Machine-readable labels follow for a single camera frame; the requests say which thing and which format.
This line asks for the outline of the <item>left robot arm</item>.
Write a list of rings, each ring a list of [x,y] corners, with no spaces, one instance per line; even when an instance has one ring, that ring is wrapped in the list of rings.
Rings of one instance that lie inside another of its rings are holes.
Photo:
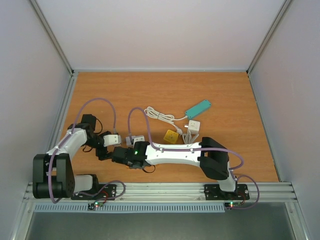
[[[111,156],[104,139],[111,132],[95,132],[96,122],[94,115],[84,114],[81,122],[68,127],[66,135],[54,148],[33,158],[32,193],[36,199],[56,202],[73,195],[76,181],[72,159],[81,147],[95,149],[99,160]]]

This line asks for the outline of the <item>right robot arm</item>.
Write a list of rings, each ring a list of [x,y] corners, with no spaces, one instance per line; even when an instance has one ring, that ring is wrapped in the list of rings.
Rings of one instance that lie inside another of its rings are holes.
[[[115,147],[111,161],[130,169],[144,169],[160,164],[182,164],[198,167],[204,175],[219,184],[225,198],[238,191],[236,180],[230,173],[230,151],[210,137],[188,144],[158,144],[138,141],[133,147]]]

